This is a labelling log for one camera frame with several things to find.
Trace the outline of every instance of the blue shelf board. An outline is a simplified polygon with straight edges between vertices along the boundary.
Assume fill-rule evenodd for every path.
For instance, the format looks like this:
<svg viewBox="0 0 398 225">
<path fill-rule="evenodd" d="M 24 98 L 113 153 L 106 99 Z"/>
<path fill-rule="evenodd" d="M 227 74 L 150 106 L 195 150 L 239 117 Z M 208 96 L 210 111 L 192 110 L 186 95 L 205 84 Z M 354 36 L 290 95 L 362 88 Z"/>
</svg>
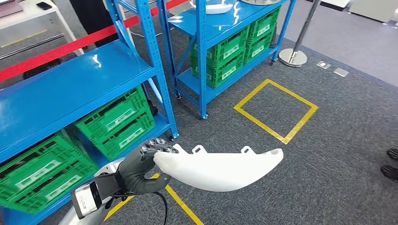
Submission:
<svg viewBox="0 0 398 225">
<path fill-rule="evenodd" d="M 286 1 L 281 0 L 278 3 L 267 6 L 251 5 L 237 1 L 234 7 L 226 13 L 206 14 L 205 38 L 207 48 L 223 41 Z M 196 10 L 194 8 L 170 17 L 168 22 L 190 37 L 196 34 Z"/>
<path fill-rule="evenodd" d="M 0 90 L 0 162 L 154 75 L 116 40 Z"/>
<path fill-rule="evenodd" d="M 170 129 L 170 124 L 168 124 L 167 119 L 162 114 L 158 113 L 156 116 L 154 116 L 154 119 L 155 119 L 155 127 L 152 128 L 148 133 L 146 133 L 140 139 L 138 139 L 136 142 L 131 144 L 130 147 L 127 148 L 127 150 L 125 150 L 123 153 L 121 153 L 118 156 L 118 158 L 126 156 L 130 152 L 130 150 L 137 147 L 146 139 L 152 137 L 159 137 L 161 134 Z M 83 140 L 81 141 L 83 145 L 87 148 L 87 152 L 89 153 L 89 155 L 98 165 L 103 166 L 109 163 L 109 160 L 107 160 L 86 137 L 84 137 Z M 57 211 L 60 207 L 62 207 L 69 201 L 70 201 L 70 194 L 68 193 L 65 194 L 58 201 L 54 202 L 48 208 L 46 208 L 45 210 L 36 215 L 1 207 L 0 209 L 1 209 L 1 216 L 3 219 L 3 224 L 36 225 L 40 223 L 42 220 L 44 220 L 46 217 Z"/>
<path fill-rule="evenodd" d="M 237 80 L 242 78 L 247 72 L 252 70 L 258 64 L 263 62 L 268 56 L 278 50 L 279 46 L 275 48 L 268 48 L 265 52 L 261 53 L 258 57 L 251 60 L 248 64 L 242 66 L 235 74 L 224 81 L 220 86 L 213 89 L 206 85 L 206 103 L 209 103 L 216 96 L 225 91 L 229 86 L 233 85 Z M 199 94 L 200 80 L 192 75 L 192 68 L 189 68 L 177 76 L 177 79 L 183 84 L 188 86 L 193 92 Z"/>
</svg>

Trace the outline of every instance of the gray glove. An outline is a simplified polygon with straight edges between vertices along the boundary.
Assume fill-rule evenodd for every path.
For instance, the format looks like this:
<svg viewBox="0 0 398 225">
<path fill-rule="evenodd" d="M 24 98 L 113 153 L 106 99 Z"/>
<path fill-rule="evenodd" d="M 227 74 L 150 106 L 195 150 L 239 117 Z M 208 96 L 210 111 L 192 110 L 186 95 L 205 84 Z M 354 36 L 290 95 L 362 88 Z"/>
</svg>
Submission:
<svg viewBox="0 0 398 225">
<path fill-rule="evenodd" d="M 136 195 L 153 193 L 166 187 L 170 176 L 163 173 L 156 179 L 146 179 L 145 174 L 154 166 L 153 156 L 158 151 L 173 148 L 160 138 L 148 139 L 133 149 L 119 166 L 119 173 L 127 189 Z"/>
</svg>

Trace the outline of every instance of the white curved plastic cover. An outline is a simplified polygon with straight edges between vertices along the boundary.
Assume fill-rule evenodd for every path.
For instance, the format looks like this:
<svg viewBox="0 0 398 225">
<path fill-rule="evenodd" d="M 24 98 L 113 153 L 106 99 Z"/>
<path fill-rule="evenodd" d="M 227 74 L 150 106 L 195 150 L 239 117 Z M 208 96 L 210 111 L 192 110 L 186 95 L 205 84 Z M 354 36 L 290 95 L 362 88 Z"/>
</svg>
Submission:
<svg viewBox="0 0 398 225">
<path fill-rule="evenodd" d="M 175 179 L 207 191 L 225 192 L 246 187 L 274 169 L 283 159 L 282 149 L 256 154 L 249 146 L 241 153 L 207 153 L 197 145 L 188 154 L 176 144 L 179 153 L 158 152 L 159 168 Z"/>
<path fill-rule="evenodd" d="M 192 2 L 192 0 L 189 2 L 190 5 L 193 8 L 196 8 L 195 3 Z M 225 4 L 225 3 L 221 3 L 221 4 L 213 4 L 213 5 L 207 5 L 206 4 L 206 14 L 221 14 L 221 13 L 226 13 L 228 11 L 230 11 L 233 7 L 233 4 Z"/>
</svg>

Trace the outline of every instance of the crate label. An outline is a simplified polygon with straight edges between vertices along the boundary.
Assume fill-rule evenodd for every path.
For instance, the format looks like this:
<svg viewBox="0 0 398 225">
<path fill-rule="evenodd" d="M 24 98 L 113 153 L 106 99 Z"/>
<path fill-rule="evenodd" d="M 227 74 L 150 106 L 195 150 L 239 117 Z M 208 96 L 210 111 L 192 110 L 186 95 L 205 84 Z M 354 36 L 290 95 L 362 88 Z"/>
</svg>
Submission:
<svg viewBox="0 0 398 225">
<path fill-rule="evenodd" d="M 73 176 L 71 179 L 66 181 L 64 184 L 59 186 L 57 189 L 54 191 L 50 192 L 48 195 L 46 195 L 47 200 L 52 200 L 53 198 L 57 197 L 59 194 L 61 194 L 64 190 L 68 189 L 70 186 L 74 185 L 77 181 L 79 181 L 82 177 L 79 175 Z"/>
<path fill-rule="evenodd" d="M 229 49 L 226 53 L 224 53 L 224 55 L 222 55 L 222 59 L 226 59 L 228 56 L 236 52 L 238 49 L 239 49 L 239 44 L 237 44 L 233 48 Z"/>
<path fill-rule="evenodd" d="M 253 53 L 252 53 L 252 58 L 259 54 L 262 50 L 264 50 L 264 46 L 262 45 L 260 48 L 256 49 Z"/>
<path fill-rule="evenodd" d="M 48 172 L 52 171 L 53 169 L 55 169 L 59 164 L 61 164 L 61 163 L 58 162 L 57 160 L 53 160 L 53 161 L 47 163 L 41 169 L 39 169 L 36 172 L 32 173 L 32 175 L 30 175 L 29 177 L 27 177 L 27 178 L 23 179 L 22 181 L 16 183 L 15 186 L 17 186 L 17 188 L 19 188 L 20 190 L 24 189 L 25 187 L 27 187 L 30 184 L 32 184 L 33 182 L 35 182 L 37 179 L 39 179 L 40 177 L 42 177 L 46 173 L 48 173 Z"/>
<path fill-rule="evenodd" d="M 265 26 L 263 29 L 259 30 L 257 32 L 257 37 L 260 36 L 261 34 L 263 34 L 264 32 L 266 32 L 267 30 L 269 30 L 269 28 L 271 27 L 271 24 L 268 24 L 267 26 Z"/>
<path fill-rule="evenodd" d="M 199 73 L 199 68 L 198 68 L 198 67 L 195 67 L 195 70 L 196 70 L 196 72 Z M 211 75 L 208 74 L 208 73 L 206 73 L 206 75 L 207 75 L 207 78 L 208 78 L 209 80 L 211 80 Z"/>
<path fill-rule="evenodd" d="M 228 72 L 226 72 L 225 74 L 223 74 L 221 76 L 221 80 L 224 80 L 227 76 L 231 75 L 233 72 L 235 72 L 236 70 L 236 66 L 232 67 L 230 70 L 228 70 Z"/>
<path fill-rule="evenodd" d="M 125 111 L 122 115 L 120 115 L 119 117 L 114 119 L 112 122 L 105 125 L 105 127 L 107 128 L 107 131 L 110 131 L 111 129 L 113 129 L 114 127 L 119 125 L 121 122 L 123 122 L 125 119 L 127 119 L 129 116 L 131 116 L 135 112 L 136 111 L 133 108 L 130 108 L 127 111 Z"/>
<path fill-rule="evenodd" d="M 128 143 L 130 143 L 134 138 L 138 137 L 144 129 L 140 127 L 136 132 L 134 132 L 132 135 L 128 136 L 126 139 L 124 139 L 122 142 L 119 143 L 120 149 L 122 149 L 124 146 L 126 146 Z"/>
<path fill-rule="evenodd" d="M 195 44 L 193 46 L 193 49 L 195 49 L 196 51 L 198 50 L 197 46 L 198 46 L 197 44 Z M 211 52 L 207 51 L 206 57 L 208 57 L 209 59 L 212 59 L 213 58 L 213 54 Z"/>
</svg>

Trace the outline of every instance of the stacked green crates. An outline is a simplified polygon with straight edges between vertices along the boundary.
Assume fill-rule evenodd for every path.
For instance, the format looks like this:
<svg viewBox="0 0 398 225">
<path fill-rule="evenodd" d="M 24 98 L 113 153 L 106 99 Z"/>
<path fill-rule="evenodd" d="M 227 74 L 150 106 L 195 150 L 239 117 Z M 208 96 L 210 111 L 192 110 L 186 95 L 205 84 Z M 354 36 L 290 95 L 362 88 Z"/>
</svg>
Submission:
<svg viewBox="0 0 398 225">
<path fill-rule="evenodd" d="M 243 65 L 249 26 L 231 35 L 207 50 L 207 85 L 216 88 L 237 72 Z M 192 74 L 198 75 L 198 52 L 195 44 L 191 50 Z"/>
<path fill-rule="evenodd" d="M 109 160 L 155 126 L 141 85 L 74 123 Z"/>
<path fill-rule="evenodd" d="M 280 7 L 250 24 L 246 43 L 245 64 L 269 48 Z"/>
<path fill-rule="evenodd" d="M 68 177 L 60 174 L 68 171 Z M 98 170 L 57 132 L 0 164 L 1 206 L 38 213 Z"/>
</svg>

